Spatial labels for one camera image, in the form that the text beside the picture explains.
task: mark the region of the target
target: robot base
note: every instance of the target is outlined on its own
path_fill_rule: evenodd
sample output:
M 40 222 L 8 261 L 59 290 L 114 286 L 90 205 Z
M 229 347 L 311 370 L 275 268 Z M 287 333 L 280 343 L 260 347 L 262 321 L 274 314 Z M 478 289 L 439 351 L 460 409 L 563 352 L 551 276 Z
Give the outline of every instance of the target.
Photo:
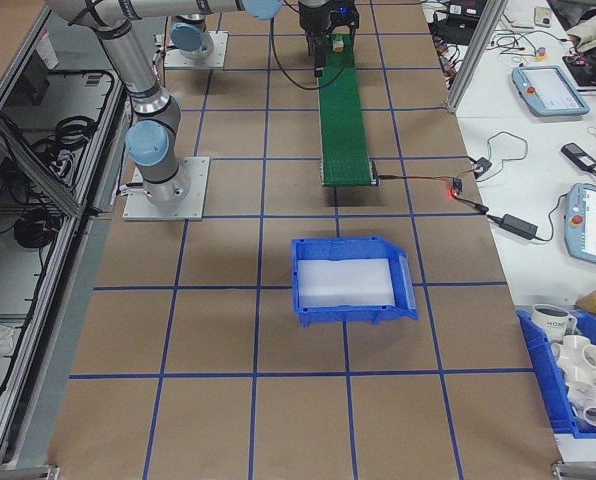
M 123 213 L 125 220 L 202 220 L 205 206 L 205 192 L 209 177 L 209 157 L 186 157 L 180 160 L 180 168 L 186 170 L 191 179 L 189 193 L 180 202 L 156 205 L 142 190 L 133 190 L 127 197 Z M 138 169 L 132 182 L 142 182 Z
M 205 58 L 194 60 L 183 57 L 178 50 L 169 50 L 165 56 L 165 68 L 169 70 L 208 70 L 223 68 L 227 55 L 227 32 L 209 32 L 214 41 L 214 51 Z

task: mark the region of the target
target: green conveyor belt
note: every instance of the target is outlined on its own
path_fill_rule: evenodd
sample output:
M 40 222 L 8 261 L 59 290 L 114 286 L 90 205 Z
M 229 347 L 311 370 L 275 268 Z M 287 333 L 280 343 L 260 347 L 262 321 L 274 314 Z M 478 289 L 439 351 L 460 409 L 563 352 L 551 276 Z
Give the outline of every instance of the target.
M 327 53 L 327 67 L 320 78 L 325 85 L 345 65 L 336 81 L 319 90 L 322 138 L 322 183 L 327 187 L 373 185 L 367 153 L 354 52 L 349 35 L 343 35 L 342 53 Z

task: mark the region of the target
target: blue storage bin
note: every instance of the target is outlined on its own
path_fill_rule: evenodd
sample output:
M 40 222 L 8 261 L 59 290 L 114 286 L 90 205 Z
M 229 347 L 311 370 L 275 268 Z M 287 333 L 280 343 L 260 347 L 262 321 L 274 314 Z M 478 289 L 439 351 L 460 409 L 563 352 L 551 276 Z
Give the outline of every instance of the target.
M 303 326 L 312 322 L 382 320 L 409 317 L 418 320 L 418 310 L 407 254 L 380 237 L 294 239 L 292 248 L 292 290 L 294 312 Z M 301 305 L 299 290 L 299 261 L 301 260 L 366 260 L 386 259 L 394 294 L 394 305 Z
M 574 310 L 572 314 L 578 319 L 577 328 L 581 335 L 596 345 L 596 317 L 583 310 Z M 596 427 L 577 418 L 572 410 L 563 373 L 556 365 L 545 332 L 531 321 L 528 312 L 519 310 L 518 317 L 554 433 L 570 433 L 575 438 L 596 438 Z

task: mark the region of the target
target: black power brick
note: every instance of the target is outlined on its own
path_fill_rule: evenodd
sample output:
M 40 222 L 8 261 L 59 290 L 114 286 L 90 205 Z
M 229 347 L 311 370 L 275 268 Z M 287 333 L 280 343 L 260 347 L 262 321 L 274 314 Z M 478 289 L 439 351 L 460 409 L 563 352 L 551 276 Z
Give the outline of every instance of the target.
M 536 238 L 538 227 L 533 223 L 525 222 L 524 220 L 509 214 L 505 214 L 502 218 L 494 217 L 493 215 L 487 215 L 487 217 L 500 228 L 507 230 L 514 235 L 526 238 L 527 240 Z

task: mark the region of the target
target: white table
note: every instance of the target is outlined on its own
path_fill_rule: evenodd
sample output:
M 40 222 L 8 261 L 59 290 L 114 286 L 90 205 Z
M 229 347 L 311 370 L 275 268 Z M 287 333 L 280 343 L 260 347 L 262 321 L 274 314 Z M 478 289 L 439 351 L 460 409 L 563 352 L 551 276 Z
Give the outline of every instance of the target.
M 509 0 L 508 8 L 547 6 L 545 0 Z M 566 38 L 555 21 L 551 28 L 541 29 L 558 38 Z M 569 52 L 570 42 L 561 42 L 544 33 L 529 35 L 536 47 L 545 47 L 542 61 L 524 59 L 525 65 L 560 65 L 567 72 L 561 57 Z M 575 142 L 596 159 L 596 137 L 589 127 L 596 128 L 596 93 L 584 94 L 591 111 L 577 117 L 536 117 L 520 98 L 511 81 L 511 70 L 518 58 L 501 55 L 500 50 L 484 53 L 473 80 L 460 103 L 457 117 L 467 152 L 472 158 L 487 156 L 487 139 L 500 131 L 508 131 L 527 140 L 529 153 L 525 160 L 506 162 L 500 174 L 479 184 L 483 202 L 493 215 L 509 213 L 538 225 L 538 235 L 550 233 L 547 213 L 559 195 L 567 193 L 574 183 L 592 183 L 596 178 L 577 169 L 561 153 L 566 143 Z M 489 174 L 500 169 L 500 159 L 522 154 L 518 140 L 502 136 L 492 144 L 493 166 Z M 552 215 L 554 239 L 544 244 L 527 241 L 492 224 L 492 232 L 500 260 L 517 306 L 554 303 L 570 306 L 578 297 L 596 288 L 596 265 L 571 257 L 564 243 L 565 201 Z

